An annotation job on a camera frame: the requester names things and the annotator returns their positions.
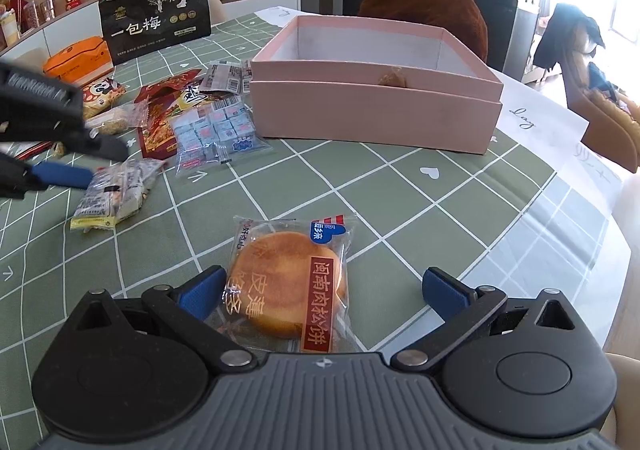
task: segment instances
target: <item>plastic snack wrapper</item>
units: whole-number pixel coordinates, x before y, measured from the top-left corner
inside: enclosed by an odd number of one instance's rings
[[[254,73],[251,70],[251,60],[242,62],[242,93],[250,94],[249,84],[254,79]]]
[[[212,62],[200,84],[201,92],[242,92],[242,65],[225,61]]]
[[[176,177],[220,163],[216,149],[218,136],[209,117],[210,110],[199,107],[170,119],[177,142]]]
[[[144,204],[164,162],[129,159],[98,170],[86,189],[70,229],[115,229]]]
[[[129,128],[138,128],[146,123],[148,118],[148,102],[125,103],[116,106],[107,112],[102,112],[84,122],[84,127],[95,130],[101,134],[115,135]],[[54,143],[53,157],[60,159],[66,155],[65,146],[62,143]]]
[[[125,92],[126,87],[112,78],[94,81],[82,89],[82,115],[90,119],[104,112]]]
[[[221,331],[256,351],[354,351],[346,253],[354,217],[341,224],[235,217]]]
[[[216,148],[220,162],[233,162],[258,152],[271,150],[255,131],[254,120],[243,102],[235,102],[224,107],[219,101],[212,105],[211,122],[218,139]]]

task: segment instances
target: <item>brown plush cushion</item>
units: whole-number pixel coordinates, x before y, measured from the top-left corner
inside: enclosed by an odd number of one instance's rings
[[[474,0],[365,0],[358,15],[442,27],[486,62],[486,24]]]
[[[631,141],[633,141],[636,151],[640,152],[640,125],[638,122],[624,110],[619,108],[612,100],[607,99],[607,97],[597,88],[587,91],[586,95],[595,106],[622,126],[625,132],[631,137]]]

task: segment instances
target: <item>barcode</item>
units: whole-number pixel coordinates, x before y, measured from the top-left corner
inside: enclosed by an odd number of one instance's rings
[[[238,92],[240,89],[240,81],[229,79],[226,81],[226,89],[229,92]]]
[[[212,103],[214,110],[221,110],[233,104],[242,103],[242,97],[240,96],[231,96],[225,97],[225,99],[220,99],[218,101],[214,101]]]

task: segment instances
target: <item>chair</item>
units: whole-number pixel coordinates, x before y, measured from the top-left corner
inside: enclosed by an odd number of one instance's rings
[[[607,354],[618,378],[618,393],[600,434],[622,450],[640,450],[640,362]]]
[[[486,62],[486,23],[474,0],[364,0],[358,16],[442,27]]]
[[[589,122],[582,143],[635,173],[640,153],[640,108],[616,92],[620,99],[628,101],[628,115],[601,91],[590,89],[588,64],[597,45],[604,43],[595,20],[577,7],[558,4],[533,63],[547,70],[560,64],[567,107]]]

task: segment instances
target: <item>red snack bag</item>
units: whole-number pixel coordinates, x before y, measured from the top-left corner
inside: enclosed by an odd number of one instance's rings
[[[182,90],[188,83],[190,83],[190,81],[193,81],[193,79],[200,73],[200,70],[201,69],[199,68],[193,68],[183,72],[182,74],[176,74],[175,76],[171,76],[171,78],[158,81],[158,83],[145,85],[140,89],[140,93],[134,100],[134,103],[139,103],[145,99],[152,102],[157,97],[167,96],[168,94]]]

